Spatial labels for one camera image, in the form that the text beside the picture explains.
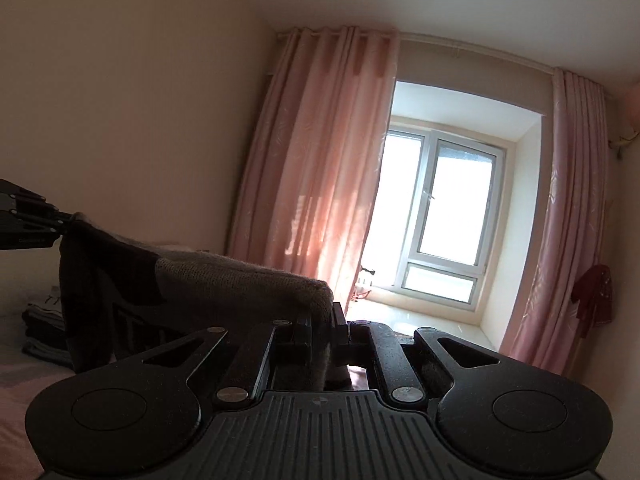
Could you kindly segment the grey maroon TJC sweater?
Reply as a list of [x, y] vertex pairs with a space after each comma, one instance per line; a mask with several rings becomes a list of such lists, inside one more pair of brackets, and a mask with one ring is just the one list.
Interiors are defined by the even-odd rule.
[[333, 294], [324, 281], [210, 252], [179, 252], [104, 231], [83, 214], [65, 223], [60, 291], [77, 373], [221, 326], [242, 336], [306, 318], [310, 355], [285, 385], [320, 390], [329, 368]]

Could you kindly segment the stack of folded clothes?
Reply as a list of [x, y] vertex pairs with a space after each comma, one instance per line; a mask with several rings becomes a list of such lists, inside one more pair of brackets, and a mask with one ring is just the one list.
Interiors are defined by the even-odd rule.
[[26, 338], [22, 351], [26, 356], [73, 368], [58, 286], [52, 286], [47, 296], [28, 300], [22, 320]]

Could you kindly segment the pink grey bed duvet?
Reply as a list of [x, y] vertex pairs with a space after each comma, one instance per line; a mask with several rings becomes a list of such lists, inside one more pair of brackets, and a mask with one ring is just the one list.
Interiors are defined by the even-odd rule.
[[17, 313], [1, 317], [2, 479], [38, 479], [43, 469], [25, 430], [25, 414], [34, 397], [55, 382], [73, 376], [66, 367], [26, 356], [24, 323]]

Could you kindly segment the pink curtain left side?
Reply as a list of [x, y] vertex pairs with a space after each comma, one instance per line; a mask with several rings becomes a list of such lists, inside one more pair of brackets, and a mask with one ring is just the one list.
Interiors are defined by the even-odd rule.
[[258, 117], [228, 256], [326, 282], [348, 304], [369, 233], [400, 37], [296, 28]]

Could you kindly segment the pink curtain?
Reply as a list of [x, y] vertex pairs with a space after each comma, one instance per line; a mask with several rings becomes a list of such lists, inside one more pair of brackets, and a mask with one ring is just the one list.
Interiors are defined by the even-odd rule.
[[400, 37], [296, 28], [258, 117], [228, 256], [326, 282], [348, 304], [369, 233]]
[[508, 356], [562, 375], [578, 338], [570, 293], [600, 259], [608, 124], [600, 84], [558, 68], [553, 84], [550, 188], [533, 284]]

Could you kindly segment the red hanging garment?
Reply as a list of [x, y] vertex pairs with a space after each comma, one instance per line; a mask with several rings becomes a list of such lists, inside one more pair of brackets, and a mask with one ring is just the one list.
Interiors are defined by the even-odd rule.
[[570, 301], [577, 304], [578, 335], [585, 339], [590, 330], [613, 321], [613, 283], [611, 269], [595, 264], [574, 284]]

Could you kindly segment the pink curtain right side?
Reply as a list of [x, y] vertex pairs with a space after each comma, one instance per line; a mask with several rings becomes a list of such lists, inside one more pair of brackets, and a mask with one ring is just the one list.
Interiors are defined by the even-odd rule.
[[600, 84], [558, 68], [553, 84], [550, 188], [533, 284], [508, 356], [562, 375], [578, 338], [570, 293], [600, 259], [608, 124]]

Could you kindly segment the window with white frame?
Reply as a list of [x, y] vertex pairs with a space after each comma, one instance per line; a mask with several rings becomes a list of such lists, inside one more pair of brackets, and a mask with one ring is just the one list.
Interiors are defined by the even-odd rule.
[[473, 312], [498, 229], [506, 147], [396, 118], [361, 265], [380, 292]]

